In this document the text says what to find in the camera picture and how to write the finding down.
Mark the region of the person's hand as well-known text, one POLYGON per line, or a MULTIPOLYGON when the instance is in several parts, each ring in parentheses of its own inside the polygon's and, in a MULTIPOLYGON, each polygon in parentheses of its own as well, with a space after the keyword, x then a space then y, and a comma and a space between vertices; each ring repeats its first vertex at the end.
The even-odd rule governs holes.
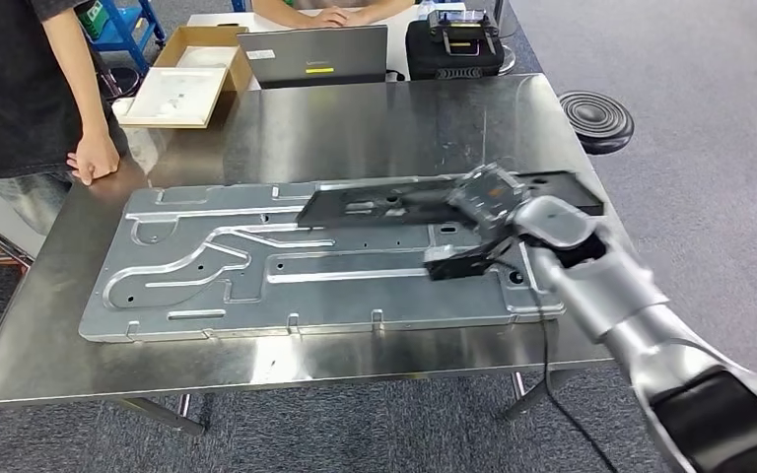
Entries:
POLYGON ((91 185, 115 173, 119 161, 120 155, 108 131, 88 129, 83 132, 76 150, 67 154, 66 163, 79 181, 91 185))
POLYGON ((304 18, 303 29, 343 28, 350 20, 350 12, 338 7, 320 10, 316 15, 304 18))

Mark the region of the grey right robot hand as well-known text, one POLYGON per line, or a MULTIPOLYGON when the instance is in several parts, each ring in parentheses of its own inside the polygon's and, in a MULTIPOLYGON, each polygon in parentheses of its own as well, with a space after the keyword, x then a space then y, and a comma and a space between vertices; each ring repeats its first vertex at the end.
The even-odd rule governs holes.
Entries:
POLYGON ((526 195, 524 183, 499 165, 489 164, 458 179, 447 203, 469 219, 484 239, 500 239, 514 234, 514 213, 526 195))

